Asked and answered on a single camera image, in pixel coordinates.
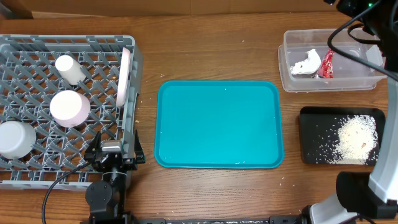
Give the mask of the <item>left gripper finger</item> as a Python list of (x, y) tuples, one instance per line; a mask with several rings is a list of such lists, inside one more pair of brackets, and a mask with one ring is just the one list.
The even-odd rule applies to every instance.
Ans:
[(101, 145), (101, 132), (98, 131), (95, 137), (90, 142), (89, 146), (87, 147), (85, 153), (93, 153), (98, 147)]
[(146, 156), (144, 154), (143, 148), (139, 141), (139, 136), (137, 130), (134, 133), (134, 153), (135, 153), (135, 160), (137, 164), (145, 164), (146, 163)]

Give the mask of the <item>small white plate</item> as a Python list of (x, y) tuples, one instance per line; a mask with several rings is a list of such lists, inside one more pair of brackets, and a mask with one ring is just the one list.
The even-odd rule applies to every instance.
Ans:
[(57, 93), (50, 101), (50, 114), (65, 128), (79, 126), (88, 118), (91, 105), (84, 95), (65, 90)]

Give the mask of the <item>large white plate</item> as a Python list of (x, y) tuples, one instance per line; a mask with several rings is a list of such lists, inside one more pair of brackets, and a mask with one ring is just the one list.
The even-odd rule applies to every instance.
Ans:
[(123, 48), (121, 64), (119, 70), (118, 79), (118, 90), (116, 96), (116, 106), (121, 107), (124, 105), (126, 92), (127, 92), (127, 82), (129, 78), (129, 66), (130, 66), (131, 52), (127, 48)]

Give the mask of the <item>white paper cup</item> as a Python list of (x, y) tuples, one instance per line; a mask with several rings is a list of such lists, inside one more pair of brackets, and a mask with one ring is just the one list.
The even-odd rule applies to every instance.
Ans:
[(80, 64), (69, 55), (62, 55), (55, 61), (55, 68), (61, 77), (71, 85), (77, 85), (79, 81), (83, 81), (86, 76), (80, 70)]

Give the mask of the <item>grey metal bowl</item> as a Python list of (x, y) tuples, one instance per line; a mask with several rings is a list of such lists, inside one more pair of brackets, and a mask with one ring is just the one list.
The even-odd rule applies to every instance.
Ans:
[(1, 124), (1, 155), (6, 159), (20, 159), (28, 155), (35, 142), (36, 132), (31, 125), (19, 121)]

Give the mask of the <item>white napkin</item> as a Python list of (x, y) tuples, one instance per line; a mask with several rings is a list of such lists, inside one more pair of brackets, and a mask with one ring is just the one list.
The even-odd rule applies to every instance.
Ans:
[(307, 58), (290, 67), (292, 75), (310, 75), (318, 71), (321, 66), (321, 58), (315, 49), (306, 52)]

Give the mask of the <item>red snack wrapper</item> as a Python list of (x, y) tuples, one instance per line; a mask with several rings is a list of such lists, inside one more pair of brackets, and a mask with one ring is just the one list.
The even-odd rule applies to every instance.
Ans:
[(314, 78), (333, 78), (333, 56), (335, 52), (329, 49), (323, 58), (318, 71), (314, 74)]

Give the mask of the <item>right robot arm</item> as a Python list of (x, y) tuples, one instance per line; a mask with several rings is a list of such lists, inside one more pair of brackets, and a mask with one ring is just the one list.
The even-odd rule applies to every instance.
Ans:
[[(326, 200), (306, 206), (296, 223), (354, 223), (357, 219), (374, 223), (393, 219), (397, 214), (397, 1), (337, 1), (336, 8), (351, 19), (328, 38), (330, 49), (354, 62), (387, 75), (388, 113), (379, 157), (372, 172), (340, 172), (336, 192)], [(378, 37), (361, 39), (362, 44), (377, 45), (385, 57), (383, 67), (346, 53), (332, 42), (343, 29), (362, 27)]]

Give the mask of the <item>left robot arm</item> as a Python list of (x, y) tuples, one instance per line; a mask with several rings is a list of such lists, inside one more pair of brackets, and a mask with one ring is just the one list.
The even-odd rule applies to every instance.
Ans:
[(131, 172), (139, 164), (146, 162), (146, 157), (134, 134), (134, 155), (125, 157), (121, 142), (101, 144), (101, 134), (97, 133), (84, 154), (84, 160), (92, 168), (102, 173), (99, 181), (91, 183), (86, 189), (85, 200), (90, 206), (89, 223), (137, 223), (131, 212), (125, 211), (126, 191)]

